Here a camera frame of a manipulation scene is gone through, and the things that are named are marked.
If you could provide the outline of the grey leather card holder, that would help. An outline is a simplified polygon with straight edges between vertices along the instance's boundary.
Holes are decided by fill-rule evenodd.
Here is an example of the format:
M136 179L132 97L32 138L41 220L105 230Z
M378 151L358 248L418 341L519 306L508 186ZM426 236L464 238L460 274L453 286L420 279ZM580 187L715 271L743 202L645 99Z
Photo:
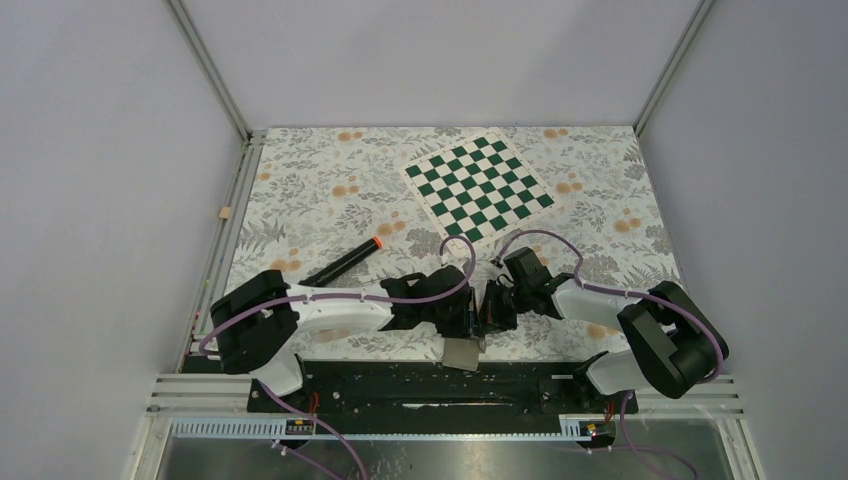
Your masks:
M486 342L481 338L445 338L441 363L447 368L474 372L485 350Z

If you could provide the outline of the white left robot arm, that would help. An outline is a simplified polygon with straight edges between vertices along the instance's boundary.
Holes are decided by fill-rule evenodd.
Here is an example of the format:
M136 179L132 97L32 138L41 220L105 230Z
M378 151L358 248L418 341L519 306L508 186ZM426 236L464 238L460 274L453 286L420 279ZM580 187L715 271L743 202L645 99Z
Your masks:
M213 304L213 330L198 350L218 357L223 373L253 377L282 408L296 411L311 387L289 345L293 336L412 330L423 322L452 328L464 322L470 291L468 276L453 265L358 288L288 283L280 271L266 270Z

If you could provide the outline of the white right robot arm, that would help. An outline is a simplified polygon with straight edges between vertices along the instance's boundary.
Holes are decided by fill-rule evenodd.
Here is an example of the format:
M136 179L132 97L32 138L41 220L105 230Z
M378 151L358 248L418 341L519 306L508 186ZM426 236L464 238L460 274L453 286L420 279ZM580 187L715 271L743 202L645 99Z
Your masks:
M674 282L646 292L579 283L569 273L551 274L529 247L494 263L507 275L486 284L478 313L485 333L514 330L519 315L535 313L624 335L626 349L598 353L575 370L573 396L583 410L597 412L613 395L647 387L679 399L729 355L723 337Z

